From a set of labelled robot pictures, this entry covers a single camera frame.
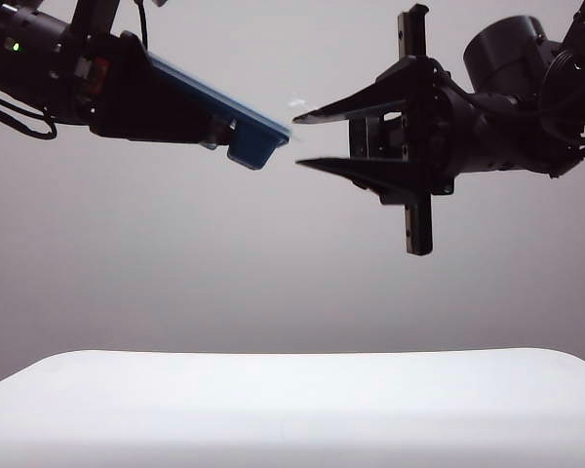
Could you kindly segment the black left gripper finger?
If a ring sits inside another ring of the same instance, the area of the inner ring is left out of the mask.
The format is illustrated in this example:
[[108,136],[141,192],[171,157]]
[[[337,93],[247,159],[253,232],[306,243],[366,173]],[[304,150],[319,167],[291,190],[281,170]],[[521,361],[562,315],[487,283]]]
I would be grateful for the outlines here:
[[154,65],[137,37],[124,32],[95,42],[90,130],[134,141],[228,145],[229,120],[213,104]]

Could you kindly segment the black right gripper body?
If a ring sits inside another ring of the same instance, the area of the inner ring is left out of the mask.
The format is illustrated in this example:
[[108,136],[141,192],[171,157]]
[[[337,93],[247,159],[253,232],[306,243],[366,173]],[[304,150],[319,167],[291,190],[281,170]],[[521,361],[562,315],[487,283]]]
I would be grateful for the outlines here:
[[396,206],[405,210],[406,250],[419,256],[433,250],[432,197],[454,189],[448,153],[457,133],[457,100],[443,87],[440,67],[426,51],[428,12],[416,3],[397,17],[397,61],[410,57],[410,97],[402,109],[348,120],[349,158],[410,163],[410,204]]

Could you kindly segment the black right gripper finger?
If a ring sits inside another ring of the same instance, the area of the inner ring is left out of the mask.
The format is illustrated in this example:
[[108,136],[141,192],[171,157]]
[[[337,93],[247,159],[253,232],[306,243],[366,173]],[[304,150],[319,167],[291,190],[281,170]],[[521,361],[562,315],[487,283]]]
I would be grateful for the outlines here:
[[401,110],[410,97],[410,57],[394,63],[361,91],[292,119],[299,125],[317,125],[378,116]]
[[324,157],[298,165],[350,179],[375,193],[382,205],[410,204],[410,163],[389,159]]

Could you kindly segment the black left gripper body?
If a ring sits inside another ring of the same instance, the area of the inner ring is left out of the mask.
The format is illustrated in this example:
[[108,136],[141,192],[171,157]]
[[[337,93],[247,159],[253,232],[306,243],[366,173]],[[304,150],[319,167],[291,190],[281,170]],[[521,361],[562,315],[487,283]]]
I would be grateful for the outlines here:
[[108,29],[79,34],[63,27],[50,36],[48,110],[56,123],[99,123],[107,117],[104,87],[110,59]]

